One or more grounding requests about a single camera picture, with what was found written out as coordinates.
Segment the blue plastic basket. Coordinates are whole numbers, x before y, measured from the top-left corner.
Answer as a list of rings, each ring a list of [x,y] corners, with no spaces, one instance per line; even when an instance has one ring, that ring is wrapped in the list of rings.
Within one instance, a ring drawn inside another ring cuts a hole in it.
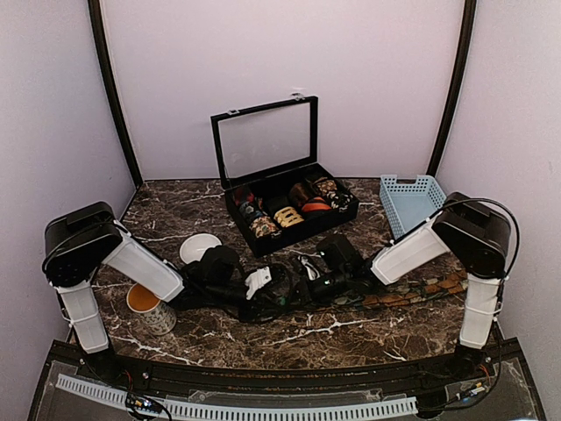
[[[444,191],[430,175],[418,175],[414,181],[383,175],[379,196],[394,239],[414,229],[446,200]]]

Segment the camouflage patterned necktie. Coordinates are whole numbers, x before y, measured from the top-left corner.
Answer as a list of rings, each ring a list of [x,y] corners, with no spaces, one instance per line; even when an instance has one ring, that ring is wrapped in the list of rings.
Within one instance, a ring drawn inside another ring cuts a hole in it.
[[[309,301],[320,308],[386,309],[438,300],[467,290],[464,269],[430,278],[407,275],[387,287],[366,279],[347,279],[342,273],[313,276],[304,271],[300,281]]]

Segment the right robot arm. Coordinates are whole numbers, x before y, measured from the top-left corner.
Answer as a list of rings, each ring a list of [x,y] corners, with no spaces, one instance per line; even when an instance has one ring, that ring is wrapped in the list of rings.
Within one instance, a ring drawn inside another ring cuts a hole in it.
[[[343,234],[322,240],[316,250],[329,270],[309,280],[309,293],[323,300],[346,290],[389,287],[418,268],[450,255],[467,277],[458,345],[481,350],[501,312],[504,285],[520,246],[520,225],[506,205],[454,192],[439,209],[368,258],[362,257]]]

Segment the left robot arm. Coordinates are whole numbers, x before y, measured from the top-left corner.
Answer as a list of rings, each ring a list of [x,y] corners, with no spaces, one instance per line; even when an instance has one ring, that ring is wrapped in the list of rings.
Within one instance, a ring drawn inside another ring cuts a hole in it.
[[[272,280],[268,267],[244,272],[236,251],[208,233],[183,242],[180,258],[184,266],[177,268],[139,242],[105,202],[54,219],[47,224],[44,238],[42,271],[87,354],[110,348],[91,287],[91,276],[101,266],[117,270],[152,293],[157,303],[168,303],[177,310],[242,307]],[[231,280],[235,271],[241,274],[240,284]]]

